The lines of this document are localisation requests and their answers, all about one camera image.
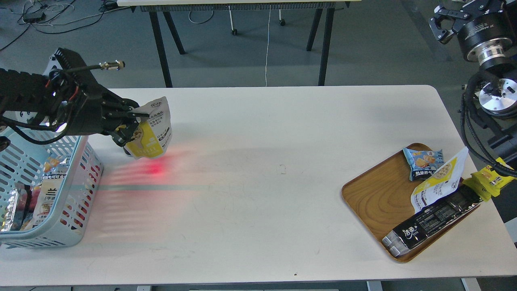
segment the blue snack bag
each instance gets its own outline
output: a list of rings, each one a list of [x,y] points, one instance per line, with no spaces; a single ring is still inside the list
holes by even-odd
[[[444,155],[439,151],[416,151],[408,148],[402,150],[411,167],[409,180],[425,180],[444,164]]]

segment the black snack package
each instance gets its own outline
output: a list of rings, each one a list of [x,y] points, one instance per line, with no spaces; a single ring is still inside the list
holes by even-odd
[[[482,201],[474,190],[461,185],[453,193],[422,208],[396,226],[382,239],[382,243],[395,257],[407,254],[427,238],[478,207]]]

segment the gray floor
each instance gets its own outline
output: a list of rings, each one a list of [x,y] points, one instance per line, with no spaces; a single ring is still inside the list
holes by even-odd
[[[52,4],[70,1],[41,2]],[[462,59],[455,39],[446,46],[434,40],[427,18],[432,15],[437,2],[363,1],[352,3],[348,9],[336,11],[326,85],[428,84],[437,89],[458,126],[461,84],[477,71],[478,65]],[[454,6],[449,1],[445,2],[450,7]],[[0,7],[10,7],[20,12],[23,3],[24,0],[3,0]],[[95,14],[100,3],[77,1],[74,3],[75,9],[67,10],[53,23]],[[325,14],[314,49],[306,52],[313,14],[314,10],[284,10],[282,16],[287,25],[281,27],[278,11],[271,12],[267,52],[268,86],[317,85]],[[194,21],[201,21],[208,16],[209,12],[192,14]],[[26,26],[16,24],[18,17],[6,9],[0,10],[0,47],[25,30]],[[187,12],[174,12],[173,18],[186,55],[178,54],[163,17],[160,16],[175,87],[265,86],[269,11],[234,11],[238,36],[230,34],[229,14],[225,11],[215,11],[213,18],[205,24],[191,23]],[[91,23],[95,19],[66,26],[37,28],[58,32],[74,28],[75,25]],[[15,43],[0,52],[0,67],[41,73],[47,65],[48,57],[58,47],[79,52],[88,64],[124,60],[127,68],[122,71],[94,72],[99,83],[108,88],[164,86],[149,16],[138,9],[135,13],[129,9],[106,13],[98,23],[70,33],[47,35],[31,27]],[[475,163],[477,167],[484,166],[477,160]],[[500,197],[495,202],[500,211],[504,207],[499,205],[506,205],[505,211],[517,209],[517,202],[512,197]],[[479,281],[483,291],[515,290],[517,286],[515,278]],[[122,291],[135,289],[135,286],[76,286],[74,290],[101,291],[113,290],[115,287],[122,288]],[[383,282],[383,288],[407,291],[463,290],[460,279]],[[160,286],[157,290],[176,289]],[[287,285],[284,289],[299,287]],[[343,284],[339,289],[366,290],[366,283]],[[30,290],[30,287],[16,289],[21,290]],[[40,287],[35,290],[69,288]]]

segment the table leg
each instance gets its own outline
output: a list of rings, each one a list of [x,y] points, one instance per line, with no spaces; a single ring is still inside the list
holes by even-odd
[[[318,86],[325,85],[325,77],[327,75],[328,52],[330,49],[330,35],[332,34],[332,23],[334,22],[335,8],[327,8],[327,19],[325,21],[325,33],[323,35],[322,60],[320,63],[320,78]]]
[[[181,39],[179,39],[178,31],[176,30],[174,21],[172,21],[171,13],[168,11],[164,11],[163,16],[165,17],[165,21],[169,26],[169,30],[171,31],[172,38],[174,38],[174,42],[176,43],[176,47],[178,48],[179,54],[186,54],[185,50],[183,49],[183,44],[181,44]]]
[[[465,291],[481,291],[481,287],[479,287],[479,283],[476,278],[462,278],[461,282],[463,283]]]
[[[158,57],[160,58],[165,87],[172,88],[171,72],[169,71],[167,55],[165,54],[165,47],[163,46],[158,16],[156,15],[156,12],[149,12],[149,17],[151,19],[151,26],[153,27],[153,33],[155,35],[156,49],[158,50]]]
[[[383,291],[383,286],[380,281],[366,281],[368,291]]]
[[[312,50],[312,45],[314,44],[314,38],[316,37],[316,31],[318,30],[318,25],[320,24],[320,19],[322,17],[323,8],[316,9],[316,13],[314,13],[314,19],[312,20],[311,33],[309,34],[309,41],[307,42],[306,50],[310,52]]]

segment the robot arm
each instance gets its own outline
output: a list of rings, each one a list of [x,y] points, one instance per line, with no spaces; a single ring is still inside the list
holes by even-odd
[[[86,66],[74,51],[59,48],[44,75],[0,69],[0,132],[11,127],[26,140],[48,144],[65,135],[111,135],[124,146],[148,114],[133,113],[138,103],[123,99],[101,86],[92,69],[120,69],[123,62]],[[20,129],[58,132],[39,140]],[[0,141],[0,150],[9,141]]]
[[[478,62],[462,96],[461,135],[470,152],[491,165],[504,176],[517,177],[517,171],[501,165],[483,146],[471,120],[494,135],[490,148],[510,167],[517,169],[517,63],[505,56],[517,45],[515,29],[508,16],[517,5],[507,7],[506,1],[473,0],[460,10],[435,9],[429,26],[437,41],[446,44],[454,35],[464,60]],[[452,22],[450,29],[444,21]],[[474,140],[478,150],[470,143]]]

